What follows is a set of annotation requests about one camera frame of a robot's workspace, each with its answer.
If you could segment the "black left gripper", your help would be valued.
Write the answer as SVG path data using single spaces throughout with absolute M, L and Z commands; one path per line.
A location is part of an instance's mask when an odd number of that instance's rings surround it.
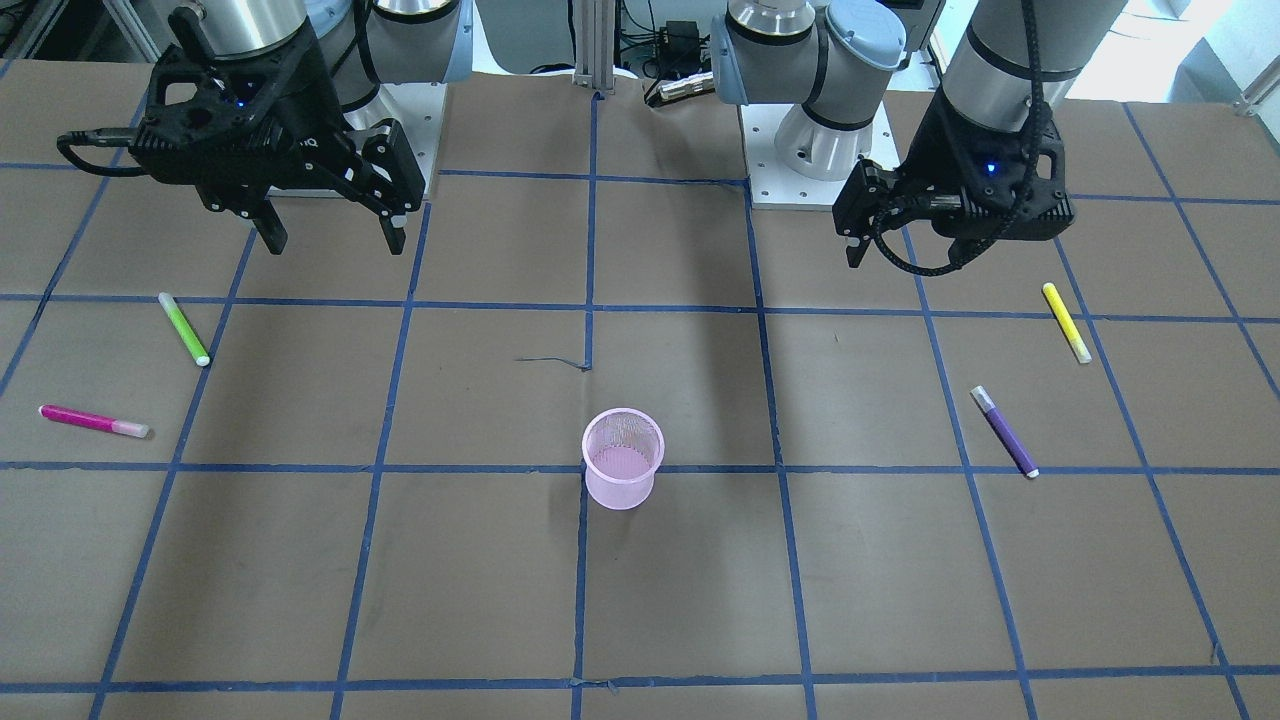
M 972 263 L 1000 240 L 1048 241 L 1076 219 L 1065 177 L 1065 147 L 1046 101 L 1012 132 L 987 129 L 937 94 L 895 169 L 860 160 L 832 208 L 858 269 L 870 247 L 902 263 L 888 231 L 928 220 L 950 238 L 950 263 Z

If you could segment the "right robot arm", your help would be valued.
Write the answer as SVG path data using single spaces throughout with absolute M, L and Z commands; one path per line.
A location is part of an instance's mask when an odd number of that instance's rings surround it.
M 288 234 L 275 191 L 333 192 L 406 242 L 428 181 L 393 88 L 466 79 L 471 1 L 179 1 L 129 143 L 141 169 L 250 222 L 271 254 Z

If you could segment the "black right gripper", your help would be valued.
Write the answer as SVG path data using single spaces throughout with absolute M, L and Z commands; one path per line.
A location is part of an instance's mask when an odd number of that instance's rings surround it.
M 406 213 L 425 179 L 401 124 L 351 129 L 317 36 L 298 29 L 271 47 L 216 56 L 183 29 L 150 76 L 129 154 L 152 178 L 202 187 L 220 208 L 248 214 L 271 255 L 289 234 L 269 188 L 330 190 L 379 215 L 392 255 L 406 245 Z

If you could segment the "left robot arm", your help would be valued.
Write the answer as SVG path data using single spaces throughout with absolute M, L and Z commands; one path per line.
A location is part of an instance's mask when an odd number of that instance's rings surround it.
M 879 1 L 731 1 L 710 32 L 716 92 L 788 108 L 776 147 L 796 173 L 841 181 L 832 218 L 861 265 L 937 277 L 1001 240 L 1042 242 L 1075 219 L 1053 106 L 1120 1 L 979 1 L 906 156 L 859 158 L 908 29 Z

